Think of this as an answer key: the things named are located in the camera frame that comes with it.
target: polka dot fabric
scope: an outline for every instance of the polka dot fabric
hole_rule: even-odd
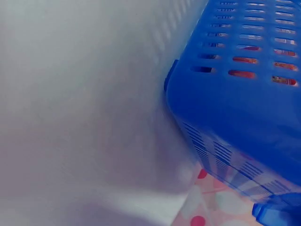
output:
[[[253,203],[201,170],[172,226],[260,226]]]

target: ventilation hole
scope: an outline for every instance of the ventilation hole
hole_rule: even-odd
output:
[[[221,1],[220,5],[237,5],[237,2],[234,1]]]
[[[231,27],[230,24],[211,24],[212,27]]]
[[[288,79],[279,76],[272,76],[272,81],[276,83],[282,83],[289,86],[298,86],[298,83],[295,79]]]
[[[297,53],[284,49],[274,49],[274,52],[279,55],[285,55],[290,57],[297,57]]]
[[[249,64],[257,64],[258,63],[258,60],[255,59],[255,58],[248,58],[248,57],[241,57],[241,56],[233,57],[233,61],[242,62],[242,63],[249,63]]]
[[[283,9],[295,9],[292,6],[283,6],[283,5],[276,5],[276,8],[283,8]]]
[[[282,38],[275,38],[276,42],[281,42],[284,44],[291,44],[291,45],[296,45],[296,41],[292,39],[282,39]]]
[[[294,22],[294,21],[291,21],[291,20],[276,19],[275,21],[276,21],[277,23],[280,23],[280,24],[295,25],[295,22]]]
[[[215,72],[215,69],[212,67],[192,67],[191,70],[194,72],[203,72],[203,73]]]
[[[221,19],[227,19],[227,20],[229,20],[229,19],[233,19],[234,18],[234,16],[214,16],[214,18],[215,19],[219,19],[219,20],[221,20]]]
[[[262,37],[260,35],[253,34],[240,34],[239,37],[242,39],[262,40]]]
[[[246,12],[248,12],[248,13],[264,13],[265,11],[261,10],[261,9],[251,9],[251,8],[248,8],[248,9],[246,9]]]
[[[232,76],[243,77],[243,78],[248,78],[248,79],[254,79],[256,77],[256,74],[253,72],[230,70],[228,73],[229,73],[229,75],[232,75]]]
[[[216,9],[217,12],[235,12],[234,8],[218,8]]]
[[[218,47],[218,48],[222,48],[225,47],[225,44],[223,43],[212,43],[212,42],[205,42],[202,45],[203,47]]]
[[[260,51],[261,48],[259,46],[249,46],[249,45],[237,45],[238,49],[245,49],[245,50],[251,50],[251,51]]]
[[[283,3],[292,3],[290,0],[276,0],[277,2],[283,2]]]
[[[264,18],[255,16],[245,16],[245,20],[264,21]]]
[[[247,5],[248,5],[248,6],[265,6],[265,5],[262,4],[262,3],[256,3],[256,2],[248,2]]]
[[[292,13],[286,13],[286,12],[276,12],[276,14],[280,16],[293,16]]]
[[[280,28],[280,27],[275,28],[275,30],[276,30],[276,32],[281,32],[281,33],[296,34],[296,31],[294,31],[294,30],[284,29],[284,28]]]
[[[254,29],[254,30],[263,30],[262,26],[257,26],[257,25],[242,25],[242,28],[246,28],[246,29]]]
[[[198,55],[199,58],[202,58],[202,59],[220,59],[221,56],[219,55],[215,55],[215,54],[199,54]]]
[[[209,36],[209,37],[227,37],[228,34],[226,34],[226,33],[209,32],[209,33],[207,34],[207,36]]]
[[[298,67],[293,65],[293,64],[287,64],[287,63],[282,63],[282,62],[274,62],[274,66],[285,68],[285,69],[292,70],[292,71],[295,71],[295,72],[298,71]]]

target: plastic basket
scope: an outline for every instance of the plastic basket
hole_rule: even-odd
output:
[[[255,202],[301,191],[300,29],[298,2],[210,0],[166,79],[203,167]]]

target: red dot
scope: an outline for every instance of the red dot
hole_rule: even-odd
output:
[[[207,172],[202,169],[198,175],[198,179],[204,179],[207,176]]]
[[[205,226],[205,224],[206,224],[205,218],[201,216],[194,217],[190,222],[190,226]]]

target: gray surface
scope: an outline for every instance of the gray surface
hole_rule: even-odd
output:
[[[78,218],[98,205],[171,223],[193,163],[161,91],[203,7],[0,1],[1,225],[97,225]]]

